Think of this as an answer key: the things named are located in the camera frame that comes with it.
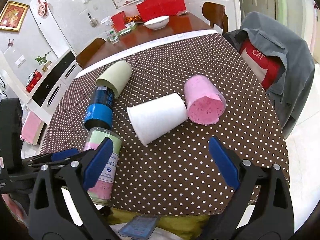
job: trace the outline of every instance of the paper cup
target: paper cup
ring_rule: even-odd
[[[189,119],[198,124],[215,124],[226,109],[226,100],[207,77],[196,75],[184,85]]]
[[[128,83],[131,72],[132,68],[128,62],[118,61],[98,77],[96,85],[111,88],[115,93],[115,98],[118,98]]]
[[[127,112],[144,146],[188,119],[186,106],[176,93],[127,107]]]

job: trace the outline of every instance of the pink towel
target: pink towel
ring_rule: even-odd
[[[32,144],[40,125],[43,126],[42,120],[30,111],[21,130],[21,140]]]

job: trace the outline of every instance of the wooden dining table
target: wooden dining table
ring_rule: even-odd
[[[112,44],[108,41],[105,42],[100,49],[87,61],[87,63],[83,65],[83,68],[87,68],[92,64],[97,63],[100,60],[103,60],[118,52],[130,49],[148,41],[154,41],[180,33],[210,29],[212,28],[207,23],[192,13],[181,16],[170,16],[167,26],[160,30],[150,30],[143,24],[138,24],[137,28],[132,30],[130,33],[120,36],[119,42],[115,44]]]

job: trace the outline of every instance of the plastic container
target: plastic container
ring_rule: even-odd
[[[116,30],[114,29],[113,27],[113,21],[111,19],[111,17],[106,17],[104,18],[102,21],[101,21],[101,24],[104,24],[106,26],[106,33],[107,33],[107,36],[110,40],[110,42],[112,44],[115,44],[119,41],[119,37],[116,33]]]
[[[196,75],[184,85],[189,119],[198,124],[215,124],[226,109],[226,100],[207,77]]]
[[[144,146],[188,119],[186,106],[177,93],[127,107],[127,112]]]
[[[110,138],[113,142],[113,154],[103,169],[103,172],[101,173],[96,185],[88,190],[90,198],[92,199],[93,203],[97,205],[106,205],[108,200],[111,198],[112,186],[116,174],[116,167],[122,140],[114,132],[100,127],[94,127],[90,130],[83,149],[83,151],[88,149],[96,150],[105,137]]]

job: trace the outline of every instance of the chair backrest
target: chair backrest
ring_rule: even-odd
[[[213,24],[222,29],[222,34],[228,32],[228,16],[225,14],[226,7],[222,4],[205,2],[202,6],[202,15]]]
[[[77,63],[84,68],[91,57],[100,49],[106,41],[103,38],[96,38],[76,57]]]

